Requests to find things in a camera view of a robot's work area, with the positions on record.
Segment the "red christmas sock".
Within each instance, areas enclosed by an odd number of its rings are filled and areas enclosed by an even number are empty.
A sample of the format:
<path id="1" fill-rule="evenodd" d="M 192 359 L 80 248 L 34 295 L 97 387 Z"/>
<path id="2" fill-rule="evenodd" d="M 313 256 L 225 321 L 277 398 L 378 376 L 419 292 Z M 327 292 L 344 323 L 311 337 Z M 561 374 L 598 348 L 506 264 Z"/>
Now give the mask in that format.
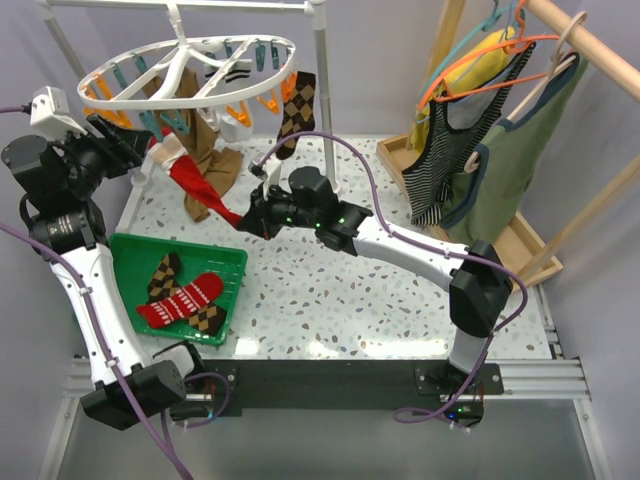
<path id="1" fill-rule="evenodd" d="M 222 279 L 213 272 L 199 275 L 186 286 L 180 286 L 173 276 L 163 281 L 153 280 L 148 289 L 148 302 L 137 306 L 136 312 L 148 326 L 161 329 L 210 306 L 223 290 Z"/>
<path id="2" fill-rule="evenodd" d="M 188 197 L 195 199 L 206 211 L 213 210 L 233 228 L 237 228 L 242 217 L 224 205 L 220 194 L 204 178 L 176 134 L 168 127 L 162 128 L 161 133 L 162 140 L 154 138 L 150 141 L 148 155 L 151 160 Z"/>

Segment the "brown argyle sock front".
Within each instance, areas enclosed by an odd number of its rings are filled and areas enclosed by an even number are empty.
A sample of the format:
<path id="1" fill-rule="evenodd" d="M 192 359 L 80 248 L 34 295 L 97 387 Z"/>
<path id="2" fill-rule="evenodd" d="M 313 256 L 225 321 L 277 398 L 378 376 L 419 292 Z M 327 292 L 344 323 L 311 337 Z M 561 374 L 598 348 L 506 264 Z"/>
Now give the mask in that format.
<path id="1" fill-rule="evenodd" d="M 148 301 L 136 311 L 156 330 L 185 325 L 215 337 L 227 318 L 227 311 L 216 303 L 224 283 L 216 273 L 205 272 L 181 286 L 177 280 L 181 267 L 177 253 L 166 254 L 147 285 Z"/>

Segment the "brown argyle sock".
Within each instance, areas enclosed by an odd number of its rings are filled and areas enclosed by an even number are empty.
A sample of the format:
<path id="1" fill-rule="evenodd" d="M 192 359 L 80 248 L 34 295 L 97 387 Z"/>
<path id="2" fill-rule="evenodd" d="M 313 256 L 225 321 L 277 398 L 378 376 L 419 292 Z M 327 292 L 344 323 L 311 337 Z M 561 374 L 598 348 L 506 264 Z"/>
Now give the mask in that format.
<path id="1" fill-rule="evenodd" d="M 287 91 L 283 118 L 277 136 L 278 142 L 298 132 L 315 130 L 315 93 L 316 75 L 310 72 L 298 72 L 295 84 Z"/>
<path id="2" fill-rule="evenodd" d="M 148 301 L 136 311 L 156 330 L 185 325 L 215 337 L 227 318 L 227 311 L 216 303 L 224 283 L 216 273 L 205 272 L 181 286 L 177 280 L 181 267 L 177 253 L 166 254 L 147 285 Z"/>

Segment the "brown argyle sock back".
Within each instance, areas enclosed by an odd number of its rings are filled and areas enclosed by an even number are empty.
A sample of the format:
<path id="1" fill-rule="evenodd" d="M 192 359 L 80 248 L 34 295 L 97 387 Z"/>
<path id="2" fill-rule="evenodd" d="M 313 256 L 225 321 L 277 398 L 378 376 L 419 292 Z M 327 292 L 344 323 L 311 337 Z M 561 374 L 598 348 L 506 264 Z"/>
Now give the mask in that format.
<path id="1" fill-rule="evenodd" d="M 278 142 L 298 132 L 315 130 L 315 93 L 316 75 L 310 72 L 298 72 L 295 84 L 287 91 L 283 118 L 277 136 Z"/>

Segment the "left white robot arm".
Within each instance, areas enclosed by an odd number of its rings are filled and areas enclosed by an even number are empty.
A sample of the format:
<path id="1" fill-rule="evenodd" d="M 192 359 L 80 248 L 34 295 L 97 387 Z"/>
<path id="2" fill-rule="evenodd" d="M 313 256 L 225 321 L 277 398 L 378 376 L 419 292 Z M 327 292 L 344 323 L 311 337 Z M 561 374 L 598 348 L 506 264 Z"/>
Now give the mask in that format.
<path id="1" fill-rule="evenodd" d="M 93 389 L 85 414 L 123 431 L 139 423 L 136 401 L 154 416 L 200 390 L 207 368 L 195 347 L 180 341 L 148 355 L 117 288 L 101 210 L 92 199 L 103 179 L 140 166 L 149 132 L 126 129 L 98 114 L 91 128 L 70 128 L 48 140 L 26 135 L 1 152 L 24 190 L 19 212 L 34 250 L 49 264 L 73 307 L 89 354 Z"/>

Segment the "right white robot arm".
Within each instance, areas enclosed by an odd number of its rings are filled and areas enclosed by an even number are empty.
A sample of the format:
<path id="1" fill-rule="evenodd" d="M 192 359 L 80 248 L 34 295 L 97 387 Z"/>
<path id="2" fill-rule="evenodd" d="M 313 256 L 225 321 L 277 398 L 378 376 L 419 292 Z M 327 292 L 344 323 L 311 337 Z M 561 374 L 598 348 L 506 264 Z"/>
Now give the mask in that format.
<path id="1" fill-rule="evenodd" d="M 493 246 L 480 242 L 466 248 L 421 239 L 365 207 L 339 199 L 315 167 L 294 170 L 288 185 L 282 189 L 265 180 L 257 187 L 240 230 L 270 240 L 284 227 L 312 229 L 330 250 L 380 260 L 439 286 L 449 295 L 449 316 L 456 327 L 446 382 L 459 393 L 476 386 L 487 341 L 512 291 Z"/>

